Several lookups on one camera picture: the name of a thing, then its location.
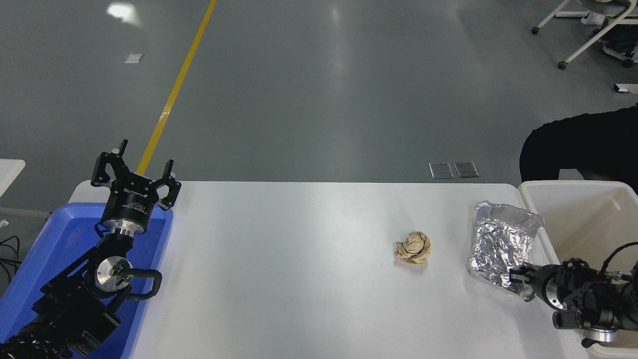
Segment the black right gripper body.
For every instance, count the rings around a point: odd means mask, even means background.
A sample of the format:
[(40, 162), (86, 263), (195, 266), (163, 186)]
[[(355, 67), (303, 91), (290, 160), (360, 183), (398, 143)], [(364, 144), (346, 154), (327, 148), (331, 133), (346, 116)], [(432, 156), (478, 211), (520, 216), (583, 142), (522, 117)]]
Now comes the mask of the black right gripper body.
[(558, 264), (531, 264), (529, 284), (536, 296), (544, 301), (558, 301), (560, 299), (556, 275)]

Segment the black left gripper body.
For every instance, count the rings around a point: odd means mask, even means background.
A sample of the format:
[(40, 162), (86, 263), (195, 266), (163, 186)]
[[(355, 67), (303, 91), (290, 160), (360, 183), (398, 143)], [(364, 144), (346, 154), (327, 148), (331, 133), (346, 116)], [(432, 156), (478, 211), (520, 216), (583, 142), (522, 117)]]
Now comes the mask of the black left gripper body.
[(146, 229), (158, 199), (153, 180), (136, 173), (119, 177), (111, 184), (102, 226), (112, 228), (116, 222), (125, 221), (134, 223), (138, 229)]

